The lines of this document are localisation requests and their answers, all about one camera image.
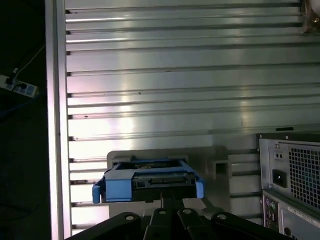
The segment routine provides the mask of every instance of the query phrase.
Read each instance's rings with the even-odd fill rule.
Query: screw hole
[[[130,215],[125,217],[125,219],[128,221],[133,220],[134,218],[135,218],[134,216],[130,216]]]
[[[191,213],[191,210],[190,210],[190,209],[185,209],[185,210],[183,210],[183,213],[184,213],[184,214],[190,214],[190,213]]]

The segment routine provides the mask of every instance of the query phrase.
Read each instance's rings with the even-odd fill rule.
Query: metal rivet
[[[185,209],[185,210],[183,210],[183,213],[184,214],[190,214],[192,211],[190,210],[190,209]]]
[[[130,220],[133,220],[134,218],[135,218],[134,216],[126,216],[126,217],[125,217],[125,219],[126,219],[126,220],[129,220],[129,221],[130,221]]]
[[[223,215],[223,214],[219,214],[219,215],[218,215],[218,219],[226,220],[226,219],[227,219],[227,216],[226,216],[226,215]]]

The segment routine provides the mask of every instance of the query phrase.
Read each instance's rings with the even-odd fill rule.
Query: black cable
[[[18,87],[20,87],[21,89],[26,89],[27,85],[25,83],[19,83],[12,88],[11,92],[13,92]]]
[[[41,204],[47,199],[48,195],[45,195],[43,197],[43,199],[35,206],[35,208],[33,210],[31,210],[28,214],[20,216],[20,217],[16,217],[16,218],[9,218],[9,219],[0,219],[0,222],[8,222],[8,221],[16,221],[16,220],[20,220],[20,219],[24,219],[29,217],[31,214],[33,214],[35,211],[38,210],[38,208],[41,206]]]
[[[35,12],[37,12],[38,14],[44,16],[45,15],[45,11],[40,10],[38,7],[36,7],[35,5],[33,5],[31,2],[27,1],[27,0],[20,0],[20,2],[24,3],[25,5],[28,5],[29,8],[32,8]]]

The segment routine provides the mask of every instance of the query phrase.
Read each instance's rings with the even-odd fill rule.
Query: dark floor
[[[0,75],[9,75],[30,49],[44,43],[44,0],[1,0],[0,19]],[[26,57],[22,65],[31,57]],[[44,50],[18,79],[40,87],[44,94],[5,120],[0,118],[0,240],[50,239]],[[23,104],[30,98],[1,88],[0,100]]]

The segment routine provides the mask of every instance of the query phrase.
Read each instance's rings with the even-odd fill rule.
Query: power socket
[[[22,89],[20,87],[16,87],[13,92],[17,93],[17,94],[21,94],[24,96],[27,96],[29,98],[34,98],[35,96],[38,95],[39,93],[39,88],[35,85],[32,85],[30,83],[24,82],[24,81],[18,81],[18,80],[14,80],[12,84],[7,84],[6,80],[7,80],[8,76],[5,75],[0,75],[0,88],[2,89],[6,89],[8,91],[12,91],[12,89],[18,85],[18,84],[25,84],[26,88]]]

